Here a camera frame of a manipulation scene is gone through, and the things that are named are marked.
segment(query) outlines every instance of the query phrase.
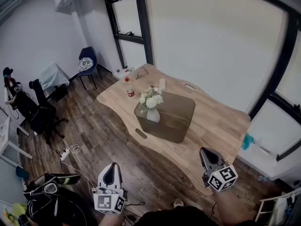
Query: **person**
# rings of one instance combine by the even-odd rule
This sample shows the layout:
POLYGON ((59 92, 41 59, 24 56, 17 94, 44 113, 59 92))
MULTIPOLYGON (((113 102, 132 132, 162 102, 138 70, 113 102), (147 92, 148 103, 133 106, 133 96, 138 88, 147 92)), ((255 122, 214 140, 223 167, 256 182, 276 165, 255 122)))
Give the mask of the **person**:
POLYGON ((37 104, 23 91, 22 84, 11 77, 13 69, 6 67, 3 70, 4 77, 4 102, 11 105, 13 110, 18 109, 26 118, 31 118, 38 109, 37 104))
POLYGON ((11 77, 13 69, 6 67, 3 70, 4 77, 4 102, 7 105, 13 104, 16 100, 16 92, 14 88, 17 87, 17 83, 14 78, 11 77))
MULTIPOLYGON (((230 189, 217 192, 212 189, 217 209, 225 226, 255 226, 246 206, 230 189)), ((99 226, 121 226, 123 214, 106 214, 99 226)), ((195 207, 184 207, 181 199, 176 199, 173 210, 147 212, 135 226, 217 226, 203 211, 195 207)))

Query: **blue chair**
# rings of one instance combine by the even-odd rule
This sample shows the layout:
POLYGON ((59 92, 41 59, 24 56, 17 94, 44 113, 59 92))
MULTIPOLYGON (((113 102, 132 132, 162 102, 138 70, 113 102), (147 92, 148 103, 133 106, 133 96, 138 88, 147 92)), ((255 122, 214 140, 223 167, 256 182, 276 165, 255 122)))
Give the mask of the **blue chair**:
POLYGON ((81 60, 82 58, 85 58, 85 57, 88 57, 88 58, 90 58, 90 59, 93 60, 93 66, 90 69, 88 69, 88 70, 85 70, 83 72, 79 72, 77 75, 79 76, 80 81, 83 84, 85 90, 87 90, 87 89, 86 89, 86 87, 84 85, 84 82, 81 79, 81 77, 82 76, 86 76, 86 75, 88 76, 88 78, 89 78, 90 81, 92 79, 92 81, 94 83, 94 86, 95 86, 95 89, 96 89, 96 85, 95 85, 95 82, 94 82, 94 79, 93 79, 93 76, 92 76, 92 73, 93 73, 93 71, 94 71, 95 68, 97 68, 97 71, 98 71, 98 74, 99 74, 100 78, 101 79, 103 79, 103 78, 100 75, 98 67, 97 67, 98 66, 98 62, 97 62, 96 54, 95 54, 95 51, 94 51, 93 47, 87 47, 87 48, 83 48, 81 50, 80 55, 79 55, 79 60, 81 60))

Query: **wooden table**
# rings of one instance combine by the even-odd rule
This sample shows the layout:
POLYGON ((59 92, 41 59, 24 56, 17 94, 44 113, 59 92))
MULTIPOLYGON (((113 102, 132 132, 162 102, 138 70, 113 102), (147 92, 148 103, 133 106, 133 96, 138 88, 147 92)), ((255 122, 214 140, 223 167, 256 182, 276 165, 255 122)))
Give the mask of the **wooden table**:
POLYGON ((130 135, 141 145, 165 156, 187 175, 198 191, 204 195, 211 195, 211 189, 205 188, 202 180, 204 170, 201 165, 199 150, 201 147, 217 150, 229 164, 232 164, 249 128, 250 117, 241 111, 217 102, 198 86, 165 75, 152 65, 143 65, 136 71, 142 67, 148 71, 148 74, 137 80, 130 78, 130 81, 127 82, 134 87, 135 98, 127 96, 126 86, 122 79, 102 92, 97 100, 120 116, 130 135), (151 85, 158 87, 161 78, 166 80, 167 92, 189 97, 196 103, 190 127, 184 141, 180 144, 166 141, 145 132, 143 133, 147 138, 143 139, 136 132, 136 129, 142 131, 134 114, 134 108, 138 104, 140 94, 151 85))

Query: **light blue cloth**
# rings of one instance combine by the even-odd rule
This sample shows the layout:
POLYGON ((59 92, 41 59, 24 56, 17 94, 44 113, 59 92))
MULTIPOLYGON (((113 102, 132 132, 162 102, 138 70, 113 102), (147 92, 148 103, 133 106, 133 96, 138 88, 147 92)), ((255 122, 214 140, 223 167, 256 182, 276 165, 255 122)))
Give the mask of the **light blue cloth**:
POLYGON ((60 86, 62 84, 69 85, 69 80, 63 75, 56 63, 48 67, 40 76, 39 81, 42 89, 53 86, 60 86))
POLYGON ((247 133, 241 148, 244 150, 248 149, 250 146, 250 143, 254 143, 254 137, 250 136, 250 134, 247 133))

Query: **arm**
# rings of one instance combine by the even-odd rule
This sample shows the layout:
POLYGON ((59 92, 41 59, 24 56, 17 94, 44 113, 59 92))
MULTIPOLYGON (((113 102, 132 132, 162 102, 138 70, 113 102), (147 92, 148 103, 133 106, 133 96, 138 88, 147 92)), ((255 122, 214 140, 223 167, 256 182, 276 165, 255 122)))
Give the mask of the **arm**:
POLYGON ((225 226, 234 226, 252 220, 249 210, 230 189, 221 192, 214 189, 212 191, 217 209, 225 226))
POLYGON ((12 103, 15 102, 15 100, 16 100, 16 96, 15 96, 12 100, 6 101, 5 104, 6 104, 6 105, 12 104, 12 103))
POLYGON ((4 87, 3 93, 4 93, 4 102, 6 105, 9 105, 9 104, 15 102, 16 96, 12 100, 8 100, 8 98, 9 98, 8 97, 8 89, 6 87, 4 87))
POLYGON ((120 214, 106 214, 99 226, 122 226, 123 212, 120 214))

